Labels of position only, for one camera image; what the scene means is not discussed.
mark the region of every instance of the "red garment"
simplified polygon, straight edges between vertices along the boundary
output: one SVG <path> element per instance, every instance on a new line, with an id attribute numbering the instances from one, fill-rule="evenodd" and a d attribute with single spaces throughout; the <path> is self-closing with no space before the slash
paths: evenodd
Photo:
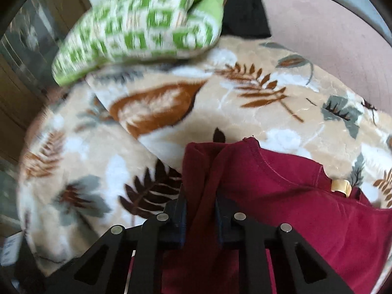
<path id="1" fill-rule="evenodd" d="M 272 226 L 290 223 L 355 294 L 369 294 L 391 248 L 392 211 L 362 195 L 333 193 L 315 161 L 235 144 L 191 143 L 183 161 L 187 238 L 164 259 L 163 293 L 237 294 L 238 254 L 221 250 L 215 233 L 217 189 L 244 213 Z"/>

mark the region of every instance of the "folded green cloth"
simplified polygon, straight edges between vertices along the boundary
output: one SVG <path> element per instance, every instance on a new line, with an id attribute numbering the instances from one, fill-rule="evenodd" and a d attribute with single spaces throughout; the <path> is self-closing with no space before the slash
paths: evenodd
<path id="1" fill-rule="evenodd" d="M 70 31 L 52 65 L 59 85 L 107 62 L 191 58 L 219 38 L 223 0 L 105 0 Z"/>

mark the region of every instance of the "beige blanket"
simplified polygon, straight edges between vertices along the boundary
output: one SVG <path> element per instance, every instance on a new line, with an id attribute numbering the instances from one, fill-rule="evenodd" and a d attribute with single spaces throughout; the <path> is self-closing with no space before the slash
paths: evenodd
<path id="1" fill-rule="evenodd" d="M 254 136 L 392 206 L 392 118 L 271 40 L 221 37 L 191 61 L 107 67 L 44 113 L 22 157 L 18 208 L 46 274 L 112 225 L 162 211 L 189 142 Z"/>

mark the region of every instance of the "metal screw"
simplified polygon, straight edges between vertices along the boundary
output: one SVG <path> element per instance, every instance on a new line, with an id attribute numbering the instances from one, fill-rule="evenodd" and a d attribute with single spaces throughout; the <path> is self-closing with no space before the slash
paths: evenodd
<path id="1" fill-rule="evenodd" d="M 290 231 L 293 229 L 293 227 L 292 227 L 290 224 L 288 224 L 288 223 L 282 223 L 282 224 L 280 225 L 280 229 L 281 229 L 283 232 L 290 232 Z"/>
<path id="2" fill-rule="evenodd" d="M 121 225 L 115 225 L 110 229 L 110 232 L 113 234 L 120 234 L 122 232 L 122 226 Z"/>
<path id="3" fill-rule="evenodd" d="M 158 221 L 166 221 L 169 219 L 169 216 L 166 213 L 159 213 L 156 218 Z"/>
<path id="4" fill-rule="evenodd" d="M 245 213 L 237 212 L 236 214 L 234 214 L 234 219 L 236 219 L 238 221 L 243 221 L 246 219 L 246 215 L 245 215 Z"/>

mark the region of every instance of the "white label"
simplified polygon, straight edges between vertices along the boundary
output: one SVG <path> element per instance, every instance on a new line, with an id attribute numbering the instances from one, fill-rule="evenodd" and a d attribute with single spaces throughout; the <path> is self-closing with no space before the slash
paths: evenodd
<path id="1" fill-rule="evenodd" d="M 0 259 L 0 264 L 2 266 L 8 266 L 16 263 L 22 240 L 23 231 L 5 239 Z"/>

